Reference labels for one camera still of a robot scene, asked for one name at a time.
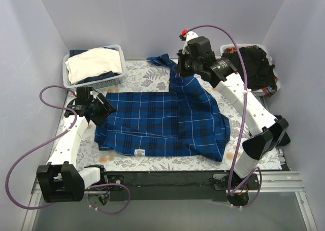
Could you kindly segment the blue plaid long sleeve shirt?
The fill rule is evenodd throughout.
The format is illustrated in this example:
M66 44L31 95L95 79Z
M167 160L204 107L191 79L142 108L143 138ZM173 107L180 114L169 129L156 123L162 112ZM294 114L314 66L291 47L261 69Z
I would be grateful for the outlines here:
M149 60L170 69L169 90L108 93L116 113L95 130L99 149L127 156L202 155L221 162L231 128L216 99L197 78L180 77L167 54Z

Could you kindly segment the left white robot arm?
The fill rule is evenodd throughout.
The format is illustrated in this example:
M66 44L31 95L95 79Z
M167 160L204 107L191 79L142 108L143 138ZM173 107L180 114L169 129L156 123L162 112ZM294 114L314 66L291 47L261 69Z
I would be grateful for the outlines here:
M89 165L78 171L77 154L89 124L101 126L115 112L105 96L92 87L76 89L75 98L64 111L64 135L58 139L47 163L37 168L37 179L46 203L79 202L89 187L96 190L107 187L104 166Z

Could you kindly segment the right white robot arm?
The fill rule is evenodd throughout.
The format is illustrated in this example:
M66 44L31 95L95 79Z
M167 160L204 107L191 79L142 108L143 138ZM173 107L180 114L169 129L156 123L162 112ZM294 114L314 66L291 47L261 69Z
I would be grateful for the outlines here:
M216 58L208 38L187 31L180 39L184 41L177 53L181 77L199 75L226 97L241 115L242 125L249 129L251 136L242 143L243 153L232 164L227 181L229 186L241 189L264 155L282 140L288 121L276 118L265 109L248 89L245 71L238 71L225 56Z

